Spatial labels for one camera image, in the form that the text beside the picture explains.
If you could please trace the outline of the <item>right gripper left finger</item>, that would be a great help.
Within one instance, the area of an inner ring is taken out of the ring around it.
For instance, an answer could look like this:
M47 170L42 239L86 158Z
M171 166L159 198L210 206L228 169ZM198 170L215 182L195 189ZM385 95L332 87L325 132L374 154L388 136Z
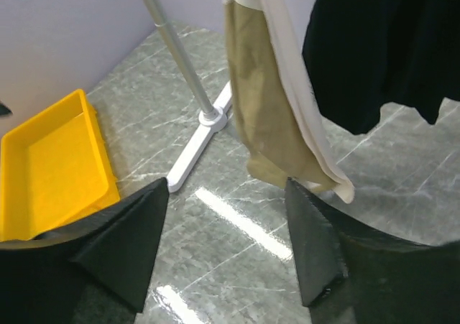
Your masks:
M167 212L160 178L108 208L1 244L3 323L132 323L142 313Z

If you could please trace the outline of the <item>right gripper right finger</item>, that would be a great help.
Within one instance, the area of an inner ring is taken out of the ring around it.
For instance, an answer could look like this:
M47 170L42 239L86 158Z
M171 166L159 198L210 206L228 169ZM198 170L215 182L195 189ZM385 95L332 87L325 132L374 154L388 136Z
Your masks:
M458 323L459 242L430 246L379 231L294 180L285 206L302 304L335 300L357 323Z

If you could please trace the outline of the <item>khaki underwear white waistband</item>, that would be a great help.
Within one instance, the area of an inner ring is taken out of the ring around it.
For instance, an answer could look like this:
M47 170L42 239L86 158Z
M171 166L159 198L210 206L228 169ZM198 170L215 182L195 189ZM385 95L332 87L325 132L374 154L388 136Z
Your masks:
M302 44L315 0L223 0L232 108L249 174L354 199L313 94Z

